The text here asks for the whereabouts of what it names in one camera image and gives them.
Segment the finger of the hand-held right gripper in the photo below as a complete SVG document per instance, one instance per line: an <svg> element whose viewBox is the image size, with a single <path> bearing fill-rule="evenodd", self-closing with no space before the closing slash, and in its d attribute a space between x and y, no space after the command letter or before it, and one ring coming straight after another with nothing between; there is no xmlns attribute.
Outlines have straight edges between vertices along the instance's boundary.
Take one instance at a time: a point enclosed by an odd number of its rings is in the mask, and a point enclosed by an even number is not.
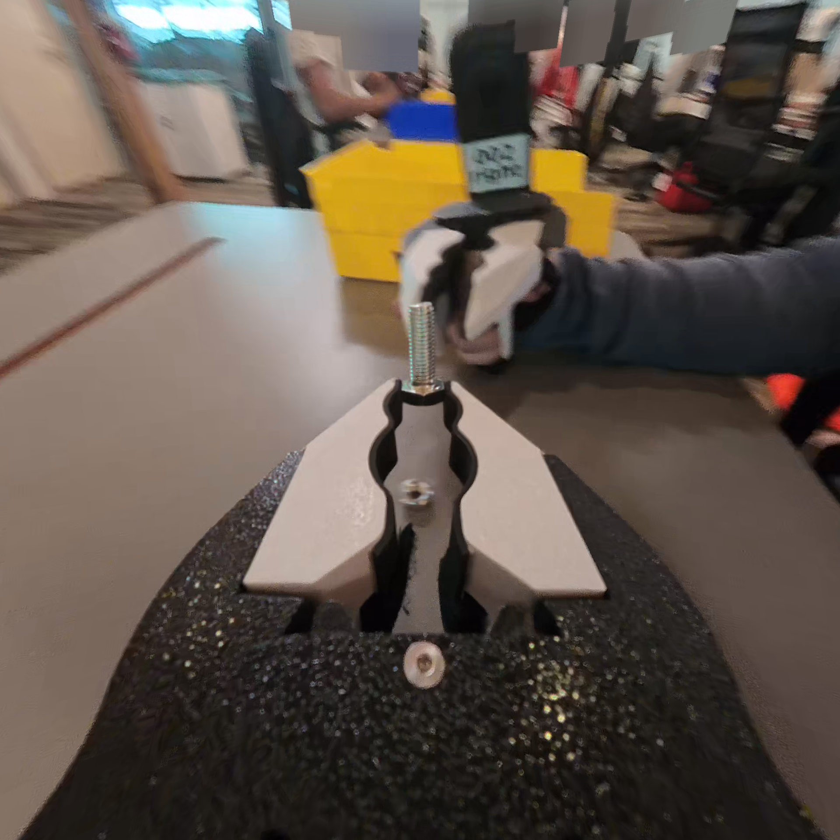
<svg viewBox="0 0 840 840"><path fill-rule="evenodd" d="M463 234L433 219L413 227L405 235L399 256L399 312L405 329L409 308L421 302L434 305L436 323L442 324L448 309L445 297L451 270L455 258L462 254Z"/></svg>
<svg viewBox="0 0 840 840"><path fill-rule="evenodd" d="M480 250L469 278L463 328L467 340L496 329L500 359L513 353L514 310L538 285L543 265L543 222L492 227L490 245Z"/></svg>

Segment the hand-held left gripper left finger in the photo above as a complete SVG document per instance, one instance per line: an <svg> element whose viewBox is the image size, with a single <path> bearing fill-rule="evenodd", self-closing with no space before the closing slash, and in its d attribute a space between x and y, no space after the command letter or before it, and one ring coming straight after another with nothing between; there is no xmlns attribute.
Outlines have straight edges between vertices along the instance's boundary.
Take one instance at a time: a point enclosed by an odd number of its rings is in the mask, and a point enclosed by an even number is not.
<svg viewBox="0 0 840 840"><path fill-rule="evenodd" d="M337 602L360 625L395 625L408 559L385 480L397 463L399 380L381 385L315 437L243 580L246 592Z"/></svg>

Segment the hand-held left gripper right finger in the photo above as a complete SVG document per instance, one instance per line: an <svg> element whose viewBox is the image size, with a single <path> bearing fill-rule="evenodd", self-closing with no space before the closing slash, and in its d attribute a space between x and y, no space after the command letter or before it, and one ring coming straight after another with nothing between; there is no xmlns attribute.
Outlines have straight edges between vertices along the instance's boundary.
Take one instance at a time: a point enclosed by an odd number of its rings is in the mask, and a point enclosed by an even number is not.
<svg viewBox="0 0 840 840"><path fill-rule="evenodd" d="M448 464L461 482L438 600L446 632L484 632L507 607L535 618L607 586L542 450L457 383L447 384Z"/></svg>

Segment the silver steel bolt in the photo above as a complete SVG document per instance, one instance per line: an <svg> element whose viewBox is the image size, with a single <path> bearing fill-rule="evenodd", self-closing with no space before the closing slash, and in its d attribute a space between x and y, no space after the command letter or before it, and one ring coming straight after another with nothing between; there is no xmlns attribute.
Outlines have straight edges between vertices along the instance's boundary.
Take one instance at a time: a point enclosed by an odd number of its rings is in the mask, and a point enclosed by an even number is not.
<svg viewBox="0 0 840 840"><path fill-rule="evenodd" d="M408 378L403 390L428 397L443 390L437 375L437 325L434 304L414 303L407 310Z"/></svg>

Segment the person's right forearm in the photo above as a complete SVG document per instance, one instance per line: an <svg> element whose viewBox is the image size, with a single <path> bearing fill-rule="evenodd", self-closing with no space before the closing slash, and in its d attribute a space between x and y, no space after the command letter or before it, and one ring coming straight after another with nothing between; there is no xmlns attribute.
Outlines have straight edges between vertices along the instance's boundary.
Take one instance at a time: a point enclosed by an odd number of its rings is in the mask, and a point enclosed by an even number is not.
<svg viewBox="0 0 840 840"><path fill-rule="evenodd" d="M516 350L712 375L838 371L838 236L692 259L568 248L545 269L550 292L518 308Z"/></svg>

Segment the person's right hand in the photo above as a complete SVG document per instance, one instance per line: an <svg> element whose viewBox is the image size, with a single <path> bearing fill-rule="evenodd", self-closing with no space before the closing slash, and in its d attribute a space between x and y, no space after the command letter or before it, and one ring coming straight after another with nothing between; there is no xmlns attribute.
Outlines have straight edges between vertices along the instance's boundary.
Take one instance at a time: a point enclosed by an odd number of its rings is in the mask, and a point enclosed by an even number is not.
<svg viewBox="0 0 840 840"><path fill-rule="evenodd" d="M495 368L507 360L502 353L501 333L497 325L474 339L468 339L463 327L452 321L446 329L447 341L460 362L481 368Z"/></svg>

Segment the blue plastic bin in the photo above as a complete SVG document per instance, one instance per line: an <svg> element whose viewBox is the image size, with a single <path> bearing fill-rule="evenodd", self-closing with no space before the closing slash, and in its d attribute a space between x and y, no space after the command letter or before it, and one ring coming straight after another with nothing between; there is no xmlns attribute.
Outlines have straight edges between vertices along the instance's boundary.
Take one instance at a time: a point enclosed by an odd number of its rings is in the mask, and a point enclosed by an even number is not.
<svg viewBox="0 0 840 840"><path fill-rule="evenodd" d="M396 140L457 142L455 105L403 100L385 115L385 125Z"/></svg>

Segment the black office chair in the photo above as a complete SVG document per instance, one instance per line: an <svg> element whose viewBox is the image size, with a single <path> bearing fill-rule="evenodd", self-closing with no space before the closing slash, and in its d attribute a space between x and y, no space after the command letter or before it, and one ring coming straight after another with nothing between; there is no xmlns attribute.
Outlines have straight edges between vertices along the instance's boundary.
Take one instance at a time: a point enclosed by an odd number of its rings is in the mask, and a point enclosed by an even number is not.
<svg viewBox="0 0 840 840"><path fill-rule="evenodd" d="M314 159L312 132L290 93L271 73L270 39L256 29L245 36L248 82L262 136L276 205L312 209L302 166Z"/></svg>

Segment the red bag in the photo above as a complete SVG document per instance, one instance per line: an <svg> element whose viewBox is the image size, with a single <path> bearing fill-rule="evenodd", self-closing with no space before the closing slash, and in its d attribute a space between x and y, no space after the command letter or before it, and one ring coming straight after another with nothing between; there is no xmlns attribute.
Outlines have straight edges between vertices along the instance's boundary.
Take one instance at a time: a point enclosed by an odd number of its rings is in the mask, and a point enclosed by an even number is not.
<svg viewBox="0 0 840 840"><path fill-rule="evenodd" d="M700 184L692 161L679 164L673 171L655 179L654 201L672 214L699 215L718 210L723 197Z"/></svg>

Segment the white recycling cabinet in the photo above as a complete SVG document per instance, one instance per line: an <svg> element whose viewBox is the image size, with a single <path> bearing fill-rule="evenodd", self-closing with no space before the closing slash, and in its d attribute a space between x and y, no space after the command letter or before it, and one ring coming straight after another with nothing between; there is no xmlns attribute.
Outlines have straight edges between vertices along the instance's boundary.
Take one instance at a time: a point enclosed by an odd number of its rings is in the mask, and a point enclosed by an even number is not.
<svg viewBox="0 0 840 840"><path fill-rule="evenodd" d="M139 92L174 175L222 182L249 170L234 104L225 89L207 83L144 80Z"/></svg>

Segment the black shelf rack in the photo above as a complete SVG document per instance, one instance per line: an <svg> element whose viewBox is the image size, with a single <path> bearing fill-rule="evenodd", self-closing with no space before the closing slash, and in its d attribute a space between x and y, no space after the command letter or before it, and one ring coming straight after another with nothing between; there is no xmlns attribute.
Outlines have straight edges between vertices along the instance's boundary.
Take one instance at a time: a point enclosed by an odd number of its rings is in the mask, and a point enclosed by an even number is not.
<svg viewBox="0 0 840 840"><path fill-rule="evenodd" d="M743 183L780 113L808 3L740 9L731 21L717 91L694 152L695 173L713 191Z"/></svg>

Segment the orange plastic object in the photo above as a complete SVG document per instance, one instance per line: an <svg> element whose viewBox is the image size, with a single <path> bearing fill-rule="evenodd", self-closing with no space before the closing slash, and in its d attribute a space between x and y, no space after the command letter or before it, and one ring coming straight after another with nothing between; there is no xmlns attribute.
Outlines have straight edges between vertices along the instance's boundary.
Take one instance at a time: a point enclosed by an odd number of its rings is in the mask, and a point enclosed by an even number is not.
<svg viewBox="0 0 840 840"><path fill-rule="evenodd" d="M837 371L810 380L775 374L766 384L773 404L782 412L780 428L795 445L802 445L817 431L839 433Z"/></svg>

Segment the wooden support post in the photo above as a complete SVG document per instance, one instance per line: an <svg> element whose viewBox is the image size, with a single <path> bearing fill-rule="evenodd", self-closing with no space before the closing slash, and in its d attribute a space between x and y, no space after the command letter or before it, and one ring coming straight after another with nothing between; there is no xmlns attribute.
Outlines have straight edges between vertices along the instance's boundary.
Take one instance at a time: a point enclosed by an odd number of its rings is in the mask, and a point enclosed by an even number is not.
<svg viewBox="0 0 840 840"><path fill-rule="evenodd" d="M95 17L87 2L65 1L61 5L143 186L158 204L186 201L183 184L172 173L151 114L138 95L125 51L114 45L116 34Z"/></svg>

